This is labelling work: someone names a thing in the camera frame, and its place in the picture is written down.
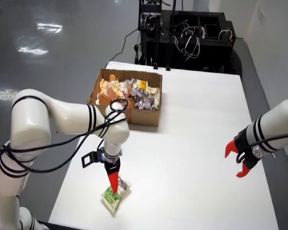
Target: white table top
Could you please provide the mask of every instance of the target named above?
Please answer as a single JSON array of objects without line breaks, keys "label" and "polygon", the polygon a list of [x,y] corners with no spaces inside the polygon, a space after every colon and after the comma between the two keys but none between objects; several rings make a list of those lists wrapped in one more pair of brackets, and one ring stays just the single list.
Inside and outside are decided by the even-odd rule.
[{"label": "white table top", "polygon": [[109,186],[101,164],[81,157],[100,142],[90,136],[73,158],[49,222],[84,230],[277,230],[261,161],[240,179],[225,146],[250,122],[240,77],[111,62],[108,69],[163,75],[158,128],[131,126],[120,175],[131,193],[115,217],[101,202]]}]

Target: chip bag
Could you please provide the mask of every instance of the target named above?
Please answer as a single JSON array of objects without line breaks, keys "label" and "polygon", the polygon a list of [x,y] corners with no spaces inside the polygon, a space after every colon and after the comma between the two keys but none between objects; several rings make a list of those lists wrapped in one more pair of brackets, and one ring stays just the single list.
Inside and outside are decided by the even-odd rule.
[{"label": "chip bag", "polygon": [[109,186],[105,192],[101,195],[102,201],[108,207],[112,215],[115,214],[116,209],[120,203],[122,196],[129,190],[131,184],[123,181],[119,177],[119,188],[116,194],[113,194],[111,186]]}]

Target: white wall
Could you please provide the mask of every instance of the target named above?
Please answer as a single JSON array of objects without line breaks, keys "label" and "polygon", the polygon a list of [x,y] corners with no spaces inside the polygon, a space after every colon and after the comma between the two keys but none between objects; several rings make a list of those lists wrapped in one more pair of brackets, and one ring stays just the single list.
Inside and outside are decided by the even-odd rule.
[{"label": "white wall", "polygon": [[[263,25],[258,7],[266,16]],[[288,0],[258,0],[245,40],[272,108],[288,99]]]},{"label": "white wall", "polygon": [[232,21],[236,36],[244,38],[257,0],[210,0],[210,12],[224,12],[226,20]]},{"label": "white wall", "polygon": [[209,1],[209,12],[219,12],[221,6],[221,0],[210,0]]}]

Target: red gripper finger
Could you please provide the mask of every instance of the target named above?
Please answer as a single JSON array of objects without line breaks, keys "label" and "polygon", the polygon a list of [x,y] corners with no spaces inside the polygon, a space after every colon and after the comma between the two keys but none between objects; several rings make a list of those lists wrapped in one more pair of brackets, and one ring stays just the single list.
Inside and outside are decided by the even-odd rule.
[{"label": "red gripper finger", "polygon": [[235,153],[238,153],[238,149],[235,145],[235,140],[232,140],[231,142],[229,142],[227,145],[226,145],[226,149],[225,149],[225,158],[230,154],[230,152],[235,152]]},{"label": "red gripper finger", "polygon": [[117,193],[117,189],[119,187],[119,172],[114,172],[108,175],[108,178],[110,180],[110,184],[113,190],[113,193]]},{"label": "red gripper finger", "polygon": [[246,167],[246,165],[243,163],[242,164],[242,171],[237,173],[237,177],[242,178],[246,176],[249,173],[250,169]]}]

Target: black stand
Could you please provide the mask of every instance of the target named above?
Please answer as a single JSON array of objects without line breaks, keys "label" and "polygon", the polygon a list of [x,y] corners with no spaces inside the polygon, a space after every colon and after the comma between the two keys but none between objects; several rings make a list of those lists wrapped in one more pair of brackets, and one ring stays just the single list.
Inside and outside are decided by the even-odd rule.
[{"label": "black stand", "polygon": [[160,16],[156,17],[156,47],[155,47],[155,62],[154,69],[158,69],[158,54],[159,54],[159,42],[160,42]]},{"label": "black stand", "polygon": [[172,18],[169,24],[169,34],[168,34],[168,42],[167,42],[167,67],[166,71],[170,71],[170,60],[172,56],[172,40],[173,40],[173,25],[174,25],[174,16],[175,16],[175,8],[176,8],[176,0],[173,1],[172,8]]}]

